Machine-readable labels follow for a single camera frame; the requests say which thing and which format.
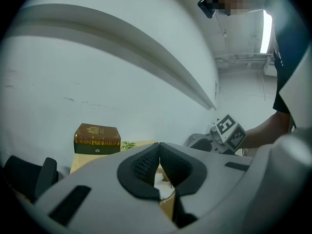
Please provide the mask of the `person's right forearm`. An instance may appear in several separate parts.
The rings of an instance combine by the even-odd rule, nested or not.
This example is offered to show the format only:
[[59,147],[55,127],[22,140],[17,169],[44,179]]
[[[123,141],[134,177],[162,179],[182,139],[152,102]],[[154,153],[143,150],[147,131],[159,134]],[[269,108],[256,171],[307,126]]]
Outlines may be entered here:
[[288,132],[290,119],[290,114],[276,111],[262,124],[246,132],[246,138],[239,149],[253,149],[273,144],[279,137]]

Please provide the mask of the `white ceiling conduits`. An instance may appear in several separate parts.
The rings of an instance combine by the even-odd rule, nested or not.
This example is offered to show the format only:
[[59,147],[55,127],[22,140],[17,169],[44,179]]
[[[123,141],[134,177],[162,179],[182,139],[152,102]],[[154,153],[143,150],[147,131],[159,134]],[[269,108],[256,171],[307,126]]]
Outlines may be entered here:
[[234,69],[236,67],[251,68],[253,64],[258,64],[261,68],[266,63],[269,65],[274,64],[273,54],[263,53],[222,54],[216,56],[214,59],[219,70]]

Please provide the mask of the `long ceiling light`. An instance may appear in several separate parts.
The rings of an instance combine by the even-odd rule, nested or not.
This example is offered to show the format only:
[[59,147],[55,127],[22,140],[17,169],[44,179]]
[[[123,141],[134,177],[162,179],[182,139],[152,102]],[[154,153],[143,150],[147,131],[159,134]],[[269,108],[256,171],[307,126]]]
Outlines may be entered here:
[[271,15],[269,15],[265,10],[263,11],[263,35],[262,35],[262,43],[260,48],[260,53],[265,54],[268,51],[270,39],[271,39],[271,31],[272,31],[273,20]]

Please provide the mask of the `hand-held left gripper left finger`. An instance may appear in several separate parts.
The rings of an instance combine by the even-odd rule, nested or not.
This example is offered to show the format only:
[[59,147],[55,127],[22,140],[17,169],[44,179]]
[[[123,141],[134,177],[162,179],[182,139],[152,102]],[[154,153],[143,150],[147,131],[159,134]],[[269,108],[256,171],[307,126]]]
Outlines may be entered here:
[[36,207],[80,234],[169,234],[176,225],[154,187],[159,144],[94,159],[50,187]]

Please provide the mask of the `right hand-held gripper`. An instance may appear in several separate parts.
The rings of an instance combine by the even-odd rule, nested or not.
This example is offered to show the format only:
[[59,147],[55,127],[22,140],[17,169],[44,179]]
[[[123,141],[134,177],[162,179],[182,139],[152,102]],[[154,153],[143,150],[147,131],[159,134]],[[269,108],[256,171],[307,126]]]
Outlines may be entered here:
[[206,152],[234,155],[246,138],[242,126],[229,114],[217,120],[209,134],[192,134],[186,146]]

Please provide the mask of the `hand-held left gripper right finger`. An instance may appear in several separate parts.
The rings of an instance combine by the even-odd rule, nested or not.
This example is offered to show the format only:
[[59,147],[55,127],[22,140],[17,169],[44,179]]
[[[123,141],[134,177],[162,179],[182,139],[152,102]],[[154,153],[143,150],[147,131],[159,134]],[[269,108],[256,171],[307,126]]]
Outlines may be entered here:
[[175,188],[173,222],[183,228],[207,214],[235,187],[251,165],[250,157],[159,145],[160,165]]

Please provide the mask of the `person's black shirt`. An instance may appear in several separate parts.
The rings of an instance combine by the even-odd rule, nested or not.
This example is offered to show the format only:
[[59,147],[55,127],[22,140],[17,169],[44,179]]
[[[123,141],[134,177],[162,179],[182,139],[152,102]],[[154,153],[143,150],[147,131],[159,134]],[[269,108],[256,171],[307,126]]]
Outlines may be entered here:
[[296,12],[284,14],[267,10],[274,26],[273,56],[277,71],[277,90],[273,109],[288,114],[290,111],[280,95],[280,90],[293,75],[310,42],[310,34]]

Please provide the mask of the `tan round lidded box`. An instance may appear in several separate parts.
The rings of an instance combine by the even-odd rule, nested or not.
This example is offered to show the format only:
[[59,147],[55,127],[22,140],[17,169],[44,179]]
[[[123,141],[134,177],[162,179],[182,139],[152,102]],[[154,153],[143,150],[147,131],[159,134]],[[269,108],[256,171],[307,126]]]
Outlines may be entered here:
[[[156,173],[162,173],[164,176],[164,180],[169,181],[169,179],[168,179],[165,171],[161,167],[161,165],[159,165],[159,167],[157,168]],[[174,205],[175,205],[175,191],[169,198],[167,198],[165,200],[160,200],[159,205],[160,205],[161,209],[163,210],[163,212],[166,214],[166,216],[170,220],[172,220],[173,219],[173,213],[174,213]]]

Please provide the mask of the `white cloth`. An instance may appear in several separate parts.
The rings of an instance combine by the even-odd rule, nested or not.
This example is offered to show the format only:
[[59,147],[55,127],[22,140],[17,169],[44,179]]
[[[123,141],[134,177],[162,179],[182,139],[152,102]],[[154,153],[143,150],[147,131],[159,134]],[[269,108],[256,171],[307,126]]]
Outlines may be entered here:
[[164,180],[162,173],[155,174],[154,187],[159,190],[161,200],[169,198],[175,191],[173,185],[169,181]]

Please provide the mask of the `small green potted plant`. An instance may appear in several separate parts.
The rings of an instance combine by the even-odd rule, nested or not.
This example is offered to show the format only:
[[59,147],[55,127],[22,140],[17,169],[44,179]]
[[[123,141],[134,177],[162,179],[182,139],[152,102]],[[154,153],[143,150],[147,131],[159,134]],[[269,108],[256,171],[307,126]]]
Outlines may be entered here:
[[120,150],[121,151],[126,151],[126,150],[129,150],[129,149],[135,148],[136,146],[137,146],[136,142],[123,141],[121,143]]

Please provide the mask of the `black office chair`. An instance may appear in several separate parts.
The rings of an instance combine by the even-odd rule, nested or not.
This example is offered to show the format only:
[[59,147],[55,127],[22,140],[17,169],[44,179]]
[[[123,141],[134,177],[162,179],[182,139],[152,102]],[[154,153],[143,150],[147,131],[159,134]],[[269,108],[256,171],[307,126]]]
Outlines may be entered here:
[[39,166],[10,156],[4,166],[4,174],[8,183],[32,203],[59,180],[57,162],[49,157]]

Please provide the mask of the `brown ornate gift box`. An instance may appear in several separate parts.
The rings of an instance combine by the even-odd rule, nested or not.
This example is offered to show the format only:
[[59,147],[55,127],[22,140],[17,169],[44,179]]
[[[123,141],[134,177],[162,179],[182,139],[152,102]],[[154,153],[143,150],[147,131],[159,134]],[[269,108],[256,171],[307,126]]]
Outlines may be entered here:
[[74,135],[74,152],[83,155],[118,153],[121,137],[116,127],[82,123]]

